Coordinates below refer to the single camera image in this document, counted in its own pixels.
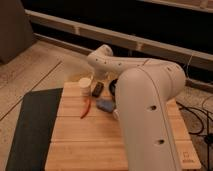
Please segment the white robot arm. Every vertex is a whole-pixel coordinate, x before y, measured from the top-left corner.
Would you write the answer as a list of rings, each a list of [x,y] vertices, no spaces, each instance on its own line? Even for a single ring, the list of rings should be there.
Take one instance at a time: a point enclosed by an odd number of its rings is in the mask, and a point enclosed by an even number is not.
[[[153,58],[115,57],[103,45],[87,56],[99,73],[116,72],[115,101],[129,171],[182,171],[166,102],[185,86],[176,63]]]

